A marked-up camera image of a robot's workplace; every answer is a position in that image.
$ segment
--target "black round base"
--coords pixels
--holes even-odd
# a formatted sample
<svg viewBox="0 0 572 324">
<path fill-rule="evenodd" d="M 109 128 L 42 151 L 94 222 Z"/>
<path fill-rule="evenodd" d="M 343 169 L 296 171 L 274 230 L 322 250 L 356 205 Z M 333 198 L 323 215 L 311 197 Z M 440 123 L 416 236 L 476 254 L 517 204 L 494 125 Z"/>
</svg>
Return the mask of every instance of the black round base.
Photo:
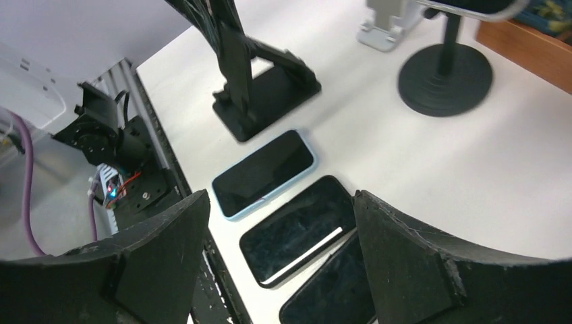
<svg viewBox="0 0 572 324">
<path fill-rule="evenodd" d="M 467 45 L 456 44 L 453 71 L 437 74 L 442 44 L 429 46 L 409 58 L 399 73 L 399 94 L 414 111 L 434 117 L 459 115 L 476 107 L 492 84 L 486 57 Z"/>
</svg>

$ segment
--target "red wire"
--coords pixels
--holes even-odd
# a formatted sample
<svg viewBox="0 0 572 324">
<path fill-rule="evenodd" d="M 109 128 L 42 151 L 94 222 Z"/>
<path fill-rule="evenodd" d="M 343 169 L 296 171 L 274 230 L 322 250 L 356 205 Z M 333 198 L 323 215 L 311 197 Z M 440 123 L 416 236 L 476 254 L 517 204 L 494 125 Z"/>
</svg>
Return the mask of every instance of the red wire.
<svg viewBox="0 0 572 324">
<path fill-rule="evenodd" d="M 127 184 L 129 184 L 131 181 L 135 180 L 140 175 L 141 175 L 141 172 L 136 172 L 132 177 L 130 177 L 129 179 L 127 179 L 127 181 L 125 181 L 122 185 L 120 185 L 119 188 L 117 189 L 117 196 L 112 201 L 108 202 L 107 206 L 105 208 L 109 209 L 109 206 L 111 206 L 111 204 L 113 204 L 114 202 L 119 200 L 121 198 L 121 194 L 125 190 L 125 187 L 127 186 Z"/>
</svg>

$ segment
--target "black smartphone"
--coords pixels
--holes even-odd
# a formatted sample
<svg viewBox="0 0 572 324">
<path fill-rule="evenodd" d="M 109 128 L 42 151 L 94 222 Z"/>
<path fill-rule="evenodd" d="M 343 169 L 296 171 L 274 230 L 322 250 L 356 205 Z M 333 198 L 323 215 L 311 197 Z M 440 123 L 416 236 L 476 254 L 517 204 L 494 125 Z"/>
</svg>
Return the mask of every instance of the black smartphone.
<svg viewBox="0 0 572 324">
<path fill-rule="evenodd" d="M 212 181 L 225 217 L 237 219 L 305 176 L 314 154 L 295 130 L 280 135 Z"/>
<path fill-rule="evenodd" d="M 416 0 L 417 2 L 427 5 L 429 7 L 436 7 L 439 5 L 446 5 L 454 7 L 463 13 L 472 12 L 475 14 L 492 15 L 500 13 L 504 10 L 509 10 L 511 7 L 518 7 L 524 9 L 527 0 Z"/>
<path fill-rule="evenodd" d="M 282 324 L 369 324 L 375 320 L 357 232 L 282 306 L 279 317 Z"/>
<path fill-rule="evenodd" d="M 326 175 L 246 232 L 239 245 L 256 282 L 271 288 L 353 228 L 350 195 Z"/>
</svg>

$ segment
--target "white table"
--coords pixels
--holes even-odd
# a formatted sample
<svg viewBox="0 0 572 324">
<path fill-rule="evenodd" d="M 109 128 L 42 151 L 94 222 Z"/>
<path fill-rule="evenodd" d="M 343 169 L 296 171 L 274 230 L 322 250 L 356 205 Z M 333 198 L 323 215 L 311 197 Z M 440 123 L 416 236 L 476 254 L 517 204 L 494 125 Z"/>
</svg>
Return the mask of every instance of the white table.
<svg viewBox="0 0 572 324">
<path fill-rule="evenodd" d="M 237 0 L 245 31 L 301 57 L 322 94 L 238 144 L 212 111 L 222 89 L 215 54 L 189 29 L 138 68 L 187 181 L 213 178 L 288 129 L 305 133 L 319 166 L 292 189 L 243 219 L 226 220 L 216 204 L 209 228 L 255 324 L 278 323 L 278 310 L 325 256 L 272 290 L 259 287 L 239 249 L 241 235 L 326 174 L 346 189 L 367 189 L 403 212 L 460 238 L 545 258 L 572 256 L 572 96 L 474 40 L 465 20 L 461 42 L 481 50 L 494 70 L 477 109 L 433 118 L 397 93 L 403 62 L 438 43 L 444 20 L 423 21 L 392 53 L 359 44 L 362 1 Z M 256 62 L 255 72 L 266 65 Z"/>
</svg>

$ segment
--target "light blue phone case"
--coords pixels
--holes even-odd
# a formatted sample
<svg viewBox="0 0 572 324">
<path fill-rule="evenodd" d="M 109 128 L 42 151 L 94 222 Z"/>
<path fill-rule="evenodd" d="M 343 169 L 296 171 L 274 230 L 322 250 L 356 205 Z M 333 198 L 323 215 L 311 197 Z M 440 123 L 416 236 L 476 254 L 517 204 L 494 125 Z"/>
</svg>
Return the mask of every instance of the light blue phone case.
<svg viewBox="0 0 572 324">
<path fill-rule="evenodd" d="M 280 195 L 282 192 L 286 191 L 286 189 L 290 188 L 290 186 L 294 185 L 298 180 L 302 179 L 303 177 L 307 176 L 309 173 L 311 173 L 312 171 L 314 171 L 314 169 L 316 169 L 316 166 L 318 165 L 318 159 L 316 158 L 316 154 L 314 153 L 314 151 L 312 150 L 312 147 L 310 145 L 308 145 L 308 142 L 306 141 L 306 139 L 302 136 L 302 134 L 300 134 L 300 132 L 298 132 L 297 130 L 293 130 L 294 132 L 298 133 L 298 135 L 300 136 L 300 138 L 302 139 L 302 142 L 304 143 L 304 145 L 308 148 L 308 151 L 310 152 L 310 154 L 312 155 L 312 159 L 314 160 L 314 162 L 311 164 L 311 166 L 309 166 L 308 168 L 306 168 L 305 170 L 303 170 L 302 172 L 300 172 L 299 174 L 297 174 L 296 176 L 292 177 L 290 180 L 286 181 L 285 183 L 281 184 L 280 186 L 278 186 L 276 189 L 272 190 L 271 192 L 269 192 L 268 194 L 264 195 L 262 198 L 258 199 L 256 202 L 253 202 L 251 205 L 249 205 L 248 207 L 246 207 L 245 209 L 239 211 L 238 213 L 230 216 L 230 217 L 225 217 L 226 219 L 230 220 L 230 221 L 237 221 L 239 219 L 241 219 L 242 217 L 250 214 L 251 212 L 255 211 L 258 207 L 262 206 L 264 203 L 267 203 L 269 201 L 271 201 L 272 199 L 276 198 L 278 195 Z M 271 141 L 265 143 L 264 145 L 262 145 L 261 147 L 257 148 L 255 150 L 258 151 L 260 150 L 262 147 L 268 145 L 270 142 L 272 142 L 273 140 L 275 140 L 276 138 L 273 138 Z M 246 155 L 244 158 L 242 158 L 240 161 L 238 161 L 237 163 L 233 164 L 231 167 L 229 167 L 228 169 L 226 169 L 225 171 L 221 172 L 219 175 L 217 175 L 216 177 L 214 177 L 215 179 L 217 177 L 219 177 L 220 175 L 222 175 L 223 173 L 225 173 L 226 171 L 228 171 L 229 169 L 231 169 L 232 167 L 234 167 L 235 165 L 237 165 L 238 163 L 241 163 L 242 161 L 244 161 L 247 157 L 249 157 L 252 153 L 250 153 L 249 155 Z M 219 210 L 222 211 L 221 209 L 221 205 L 219 204 L 219 198 L 217 197 L 217 194 L 215 193 L 215 189 L 212 187 L 212 182 L 210 183 L 210 190 L 211 192 L 214 194 L 214 197 L 216 198 L 216 202 L 217 202 L 217 206 L 219 208 Z"/>
</svg>

